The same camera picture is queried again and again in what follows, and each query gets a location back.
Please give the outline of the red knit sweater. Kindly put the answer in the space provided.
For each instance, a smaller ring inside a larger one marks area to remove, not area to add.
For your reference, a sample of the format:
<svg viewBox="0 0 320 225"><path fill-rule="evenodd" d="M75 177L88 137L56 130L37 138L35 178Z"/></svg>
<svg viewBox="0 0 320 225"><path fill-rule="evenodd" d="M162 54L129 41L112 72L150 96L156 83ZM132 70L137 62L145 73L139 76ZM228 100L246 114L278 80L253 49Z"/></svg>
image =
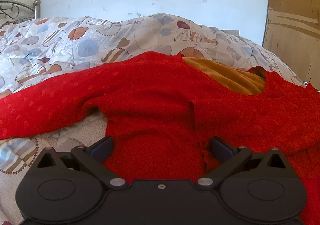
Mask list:
<svg viewBox="0 0 320 225"><path fill-rule="evenodd" d="M218 167L209 141L284 153L308 193L301 220L319 224L319 93L276 72L251 68L253 95L223 86L180 55L146 52L51 77L1 99L1 138L70 126L94 109L107 118L114 150L104 166L127 181L197 180Z"/></svg>

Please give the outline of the mustard yellow garment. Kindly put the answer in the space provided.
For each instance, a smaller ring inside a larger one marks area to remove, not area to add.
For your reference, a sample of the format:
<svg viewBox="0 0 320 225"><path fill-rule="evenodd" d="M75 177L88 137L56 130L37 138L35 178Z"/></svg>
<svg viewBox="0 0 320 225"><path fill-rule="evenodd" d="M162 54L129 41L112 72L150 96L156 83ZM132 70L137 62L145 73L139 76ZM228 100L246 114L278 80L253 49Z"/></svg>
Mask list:
<svg viewBox="0 0 320 225"><path fill-rule="evenodd" d="M203 72L217 83L234 92L245 95L257 95L265 88L265 77L224 66L214 61L196 57L184 57L189 66Z"/></svg>

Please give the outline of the patterned quilt with circles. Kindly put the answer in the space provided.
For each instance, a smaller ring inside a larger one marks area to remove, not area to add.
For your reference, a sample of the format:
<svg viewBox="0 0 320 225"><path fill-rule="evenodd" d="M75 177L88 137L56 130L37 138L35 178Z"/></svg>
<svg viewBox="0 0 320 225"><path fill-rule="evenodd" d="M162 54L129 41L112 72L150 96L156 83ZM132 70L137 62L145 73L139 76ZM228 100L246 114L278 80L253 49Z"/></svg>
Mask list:
<svg viewBox="0 0 320 225"><path fill-rule="evenodd" d="M146 51L182 53L228 67L261 66L302 86L298 76L274 53L237 32L195 24L170 14L111 22L92 17L55 17L12 24L1 21L1 96L19 93L48 78L128 60ZM107 121L95 113L75 125L29 138L1 141L1 224L19 224L15 192L45 147L57 152L100 140Z"/></svg>

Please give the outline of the metal bed headboard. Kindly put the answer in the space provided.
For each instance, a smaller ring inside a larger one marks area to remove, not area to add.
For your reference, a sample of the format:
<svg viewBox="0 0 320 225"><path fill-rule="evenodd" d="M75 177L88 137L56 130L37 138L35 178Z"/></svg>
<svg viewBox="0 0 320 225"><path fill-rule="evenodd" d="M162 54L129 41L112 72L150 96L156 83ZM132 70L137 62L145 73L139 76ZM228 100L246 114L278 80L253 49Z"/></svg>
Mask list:
<svg viewBox="0 0 320 225"><path fill-rule="evenodd" d="M1 16L12 20L39 19L41 17L41 1L34 0L32 5L28 5L20 1L1 0Z"/></svg>

